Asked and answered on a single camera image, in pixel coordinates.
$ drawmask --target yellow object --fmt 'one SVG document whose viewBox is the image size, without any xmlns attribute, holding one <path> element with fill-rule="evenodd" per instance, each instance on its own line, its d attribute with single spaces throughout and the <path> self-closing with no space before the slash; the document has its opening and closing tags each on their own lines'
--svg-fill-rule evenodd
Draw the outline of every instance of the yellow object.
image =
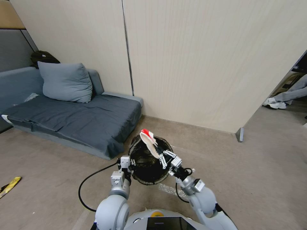
<svg viewBox="0 0 307 230">
<path fill-rule="evenodd" d="M 12 188 L 17 185 L 17 183 L 22 179 L 22 177 L 15 177 L 4 189 L 2 192 L 0 192 L 0 199 L 7 194 L 9 191 L 11 191 Z"/>
<path fill-rule="evenodd" d="M 162 216 L 164 216 L 162 212 L 155 211 L 151 214 L 150 217 L 162 217 Z"/>
</svg>

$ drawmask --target sofa cushion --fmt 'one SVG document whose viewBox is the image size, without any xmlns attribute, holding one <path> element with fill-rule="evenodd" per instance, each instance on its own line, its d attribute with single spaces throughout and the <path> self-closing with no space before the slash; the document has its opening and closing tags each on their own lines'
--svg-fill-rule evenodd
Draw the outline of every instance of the sofa cushion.
<svg viewBox="0 0 307 230">
<path fill-rule="evenodd" d="M 92 82 L 82 63 L 53 64 L 38 62 L 38 67 L 44 79 L 43 94 L 46 97 L 82 103 L 91 100 Z"/>
</svg>

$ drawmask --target carpet floor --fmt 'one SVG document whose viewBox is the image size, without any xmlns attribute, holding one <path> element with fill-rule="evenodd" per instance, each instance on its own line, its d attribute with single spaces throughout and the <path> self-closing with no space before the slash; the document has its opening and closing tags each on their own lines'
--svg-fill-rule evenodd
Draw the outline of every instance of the carpet floor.
<svg viewBox="0 0 307 230">
<path fill-rule="evenodd" d="M 195 168 L 213 190 L 217 201 L 239 229 L 307 229 L 306 107 L 287 110 L 261 107 L 245 126 L 244 142 L 234 134 L 143 116 L 125 142 L 142 128 L 163 137 L 182 159 Z M 0 187 L 15 176 L 21 182 L 0 199 L 1 229 L 90 229 L 95 214 L 78 200 L 80 182 L 113 162 L 10 129 L 0 134 Z M 82 188 L 85 203 L 96 208 L 110 190 L 116 168 L 90 178 Z M 144 186 L 133 180 L 130 213 L 168 209 L 197 220 L 189 204 L 160 185 Z"/>
</svg>

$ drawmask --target black cable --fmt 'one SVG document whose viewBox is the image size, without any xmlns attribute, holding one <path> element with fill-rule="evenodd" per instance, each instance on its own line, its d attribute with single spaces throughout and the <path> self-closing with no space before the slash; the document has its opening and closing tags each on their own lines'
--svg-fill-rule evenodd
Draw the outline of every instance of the black cable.
<svg viewBox="0 0 307 230">
<path fill-rule="evenodd" d="M 182 198 L 179 196 L 179 194 L 178 194 L 178 189 L 177 189 L 177 183 L 176 183 L 175 188 L 176 188 L 176 193 L 177 193 L 178 198 L 179 198 L 180 200 L 182 200 L 183 202 L 185 202 L 185 203 L 189 203 L 188 201 L 185 201 L 184 199 L 182 199 Z"/>
<path fill-rule="evenodd" d="M 184 169 L 185 169 L 185 170 L 187 170 L 187 169 L 188 169 L 188 170 L 190 170 L 190 171 L 191 171 L 191 172 L 189 172 L 189 173 L 188 173 L 188 176 L 192 175 L 193 171 L 192 171 L 192 169 L 191 169 L 191 168 L 184 168 Z"/>
<path fill-rule="evenodd" d="M 99 173 L 99 172 L 101 172 L 101 171 L 103 171 L 103 170 L 105 170 L 105 169 L 108 169 L 108 168 L 110 168 L 110 167 L 112 167 L 112 166 L 114 166 L 114 165 L 116 165 L 116 164 L 117 164 L 117 161 L 116 161 L 114 164 L 111 164 L 111 165 L 109 165 L 109 166 L 107 166 L 107 167 L 105 167 L 105 168 L 103 168 L 103 169 L 100 169 L 100 170 L 98 170 L 98 171 L 92 173 L 91 175 L 89 175 L 87 178 L 85 178 L 85 179 L 81 182 L 81 184 L 80 184 L 80 186 L 79 186 L 79 190 L 78 190 L 78 196 L 79 196 L 79 200 L 80 200 L 81 204 L 82 204 L 85 208 L 87 208 L 88 210 L 93 211 L 93 212 L 96 212 L 95 209 L 92 209 L 92 208 L 88 207 L 88 206 L 83 202 L 83 200 L 82 200 L 82 198 L 81 198 L 81 193 L 80 193 L 80 191 L 81 191 L 81 187 L 82 187 L 83 183 L 84 183 L 88 178 L 90 178 L 91 176 L 94 176 L 95 174 L 97 174 L 97 173 Z"/>
</svg>

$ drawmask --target wall panel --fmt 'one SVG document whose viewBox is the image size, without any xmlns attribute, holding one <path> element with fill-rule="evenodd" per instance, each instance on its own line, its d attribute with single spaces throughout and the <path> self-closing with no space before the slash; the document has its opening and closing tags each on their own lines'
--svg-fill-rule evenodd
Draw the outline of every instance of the wall panel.
<svg viewBox="0 0 307 230">
<path fill-rule="evenodd" d="M 242 127 L 307 48 L 307 1 L 124 0 L 144 113 Z"/>
<path fill-rule="evenodd" d="M 132 94 L 121 0 L 11 0 L 38 49 L 96 69 L 106 91 Z"/>
</svg>

